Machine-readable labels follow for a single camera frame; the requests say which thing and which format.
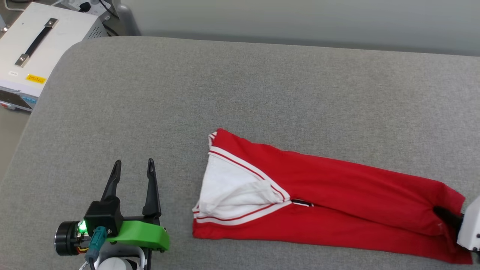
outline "red sweatpants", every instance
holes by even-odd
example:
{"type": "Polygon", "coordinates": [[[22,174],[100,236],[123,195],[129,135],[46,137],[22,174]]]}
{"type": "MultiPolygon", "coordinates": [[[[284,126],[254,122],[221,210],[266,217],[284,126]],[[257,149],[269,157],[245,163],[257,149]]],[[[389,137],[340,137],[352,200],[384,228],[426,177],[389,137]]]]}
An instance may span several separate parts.
{"type": "Polygon", "coordinates": [[[193,209],[196,238],[344,246],[472,263],[454,230],[432,210],[460,214],[465,200],[441,182],[282,151],[222,129],[209,138],[209,163],[193,209]]]}

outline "gray cushion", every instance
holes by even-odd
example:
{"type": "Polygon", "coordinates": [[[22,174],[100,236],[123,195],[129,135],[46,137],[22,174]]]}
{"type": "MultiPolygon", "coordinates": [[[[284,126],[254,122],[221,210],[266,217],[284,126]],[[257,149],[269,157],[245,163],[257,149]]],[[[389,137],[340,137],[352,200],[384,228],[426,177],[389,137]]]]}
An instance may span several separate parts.
{"type": "Polygon", "coordinates": [[[192,238],[207,135],[442,181],[480,195],[480,59],[154,37],[79,43],[62,57],[0,189],[0,269],[77,269],[53,235],[98,200],[116,159],[124,215],[156,162],[171,250],[152,269],[473,269],[428,258],[192,238]]]}

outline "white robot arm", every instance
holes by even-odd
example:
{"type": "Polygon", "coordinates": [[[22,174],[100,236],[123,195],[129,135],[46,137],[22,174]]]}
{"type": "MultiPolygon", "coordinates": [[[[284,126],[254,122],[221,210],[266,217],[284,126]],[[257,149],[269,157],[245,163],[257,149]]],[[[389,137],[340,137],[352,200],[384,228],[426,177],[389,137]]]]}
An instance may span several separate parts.
{"type": "Polygon", "coordinates": [[[463,222],[458,233],[457,244],[479,252],[480,250],[480,196],[465,211],[463,222]]]}

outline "power strip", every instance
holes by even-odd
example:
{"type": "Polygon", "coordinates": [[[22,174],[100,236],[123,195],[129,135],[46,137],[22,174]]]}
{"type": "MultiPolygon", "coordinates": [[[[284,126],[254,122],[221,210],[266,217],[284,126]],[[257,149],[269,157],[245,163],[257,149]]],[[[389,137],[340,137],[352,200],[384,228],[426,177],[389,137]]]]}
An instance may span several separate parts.
{"type": "MultiPolygon", "coordinates": [[[[110,13],[102,6],[100,0],[63,0],[61,4],[73,11],[79,11],[80,5],[85,2],[89,2],[92,6],[92,8],[85,13],[98,16],[102,22],[110,19],[110,13]]],[[[110,9],[111,5],[109,3],[106,1],[103,1],[103,3],[110,9]]]]}

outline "white stripe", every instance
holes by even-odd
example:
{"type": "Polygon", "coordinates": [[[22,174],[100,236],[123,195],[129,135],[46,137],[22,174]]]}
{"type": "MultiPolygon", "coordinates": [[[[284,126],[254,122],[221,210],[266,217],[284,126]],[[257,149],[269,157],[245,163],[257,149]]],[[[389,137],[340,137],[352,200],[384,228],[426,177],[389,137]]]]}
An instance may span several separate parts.
{"type": "Polygon", "coordinates": [[[214,219],[214,218],[198,219],[197,217],[199,216],[199,214],[193,214],[193,217],[197,220],[198,223],[212,222],[212,223],[216,223],[216,224],[220,224],[220,225],[234,226],[234,225],[240,225],[240,224],[255,220],[257,218],[261,218],[263,216],[266,216],[266,215],[268,215],[270,213],[273,213],[273,212],[279,210],[280,208],[283,208],[283,207],[285,207],[285,206],[287,206],[291,203],[292,203],[291,201],[286,201],[286,202],[283,202],[283,203],[277,203],[277,204],[274,204],[274,205],[270,206],[269,208],[266,208],[266,209],[263,209],[263,210],[258,211],[256,213],[253,213],[251,215],[245,216],[241,219],[232,220],[232,221],[221,221],[221,220],[214,219]]]}
{"type": "Polygon", "coordinates": [[[296,205],[301,205],[301,206],[306,206],[306,207],[311,207],[310,205],[308,204],[304,204],[304,203],[296,203],[296,202],[292,202],[293,204],[296,204],[296,205]]]}
{"type": "Polygon", "coordinates": [[[283,195],[283,197],[285,198],[286,201],[290,200],[290,195],[286,192],[286,190],[281,188],[277,183],[275,183],[275,181],[272,180],[272,178],[268,177],[268,175],[266,175],[263,171],[261,171],[257,167],[255,167],[255,166],[251,165],[250,163],[242,160],[241,158],[238,158],[237,156],[234,156],[234,155],[230,154],[229,152],[223,150],[222,148],[214,146],[214,147],[210,147],[210,151],[215,151],[218,154],[224,155],[225,157],[237,162],[238,164],[241,164],[241,165],[249,168],[250,170],[258,173],[265,180],[267,180],[270,183],[270,185],[272,185],[272,187],[274,187],[276,190],[278,190],[283,195]]]}

